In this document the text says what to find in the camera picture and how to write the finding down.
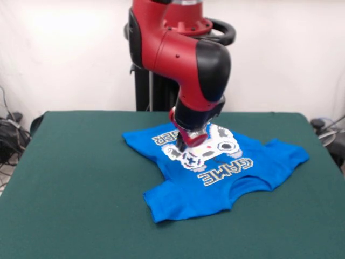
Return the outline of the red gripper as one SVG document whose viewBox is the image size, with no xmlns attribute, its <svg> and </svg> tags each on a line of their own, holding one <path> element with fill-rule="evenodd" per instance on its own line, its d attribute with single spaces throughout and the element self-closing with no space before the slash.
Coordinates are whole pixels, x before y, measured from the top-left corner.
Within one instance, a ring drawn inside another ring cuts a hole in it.
<svg viewBox="0 0 345 259">
<path fill-rule="evenodd" d="M 198 129 L 196 131 L 190 131 L 179 126 L 175 120 L 174 107 L 169 112 L 169 118 L 178 130 L 175 146 L 181 153 L 183 153 L 187 147 L 197 147 L 201 145 L 208 138 L 208 134 L 205 128 Z"/>
</svg>

